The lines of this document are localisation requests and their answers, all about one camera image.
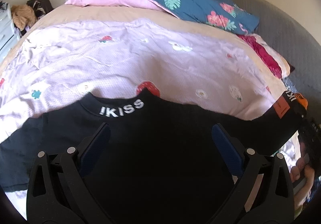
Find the clothing tag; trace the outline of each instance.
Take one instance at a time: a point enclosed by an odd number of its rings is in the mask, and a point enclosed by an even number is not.
[[[282,119],[285,113],[290,109],[290,106],[285,98],[283,96],[280,96],[280,98],[273,104],[273,108],[280,119]]]

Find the flamingo print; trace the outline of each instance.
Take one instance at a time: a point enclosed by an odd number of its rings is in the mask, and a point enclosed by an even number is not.
[[[245,32],[245,35],[248,34],[248,30],[245,29],[245,28],[243,28],[243,25],[242,25],[241,23],[240,23],[240,28],[241,28],[241,30],[242,30],[243,32]]]

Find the drawer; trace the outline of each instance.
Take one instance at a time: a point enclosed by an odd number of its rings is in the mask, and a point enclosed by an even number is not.
[[[0,49],[8,42],[14,35],[14,25],[9,21],[3,28],[0,28]]]
[[[15,34],[0,50],[0,64],[5,59],[9,51],[18,43],[20,39],[19,33]]]
[[[0,31],[10,20],[11,20],[11,11],[10,11],[10,6],[8,5],[7,10],[0,10]]]

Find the shirt collar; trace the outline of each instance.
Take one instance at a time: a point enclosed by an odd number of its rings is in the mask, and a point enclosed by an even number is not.
[[[79,102],[90,113],[100,117],[123,117],[135,109],[141,109],[154,96],[147,88],[144,88],[136,97],[130,99],[108,99],[86,94]]]

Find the grey headboard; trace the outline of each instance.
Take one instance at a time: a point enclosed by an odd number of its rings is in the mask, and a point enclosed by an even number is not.
[[[260,18],[255,31],[295,67],[289,76],[309,102],[308,114],[321,123],[321,46],[296,20],[265,0],[233,0]]]

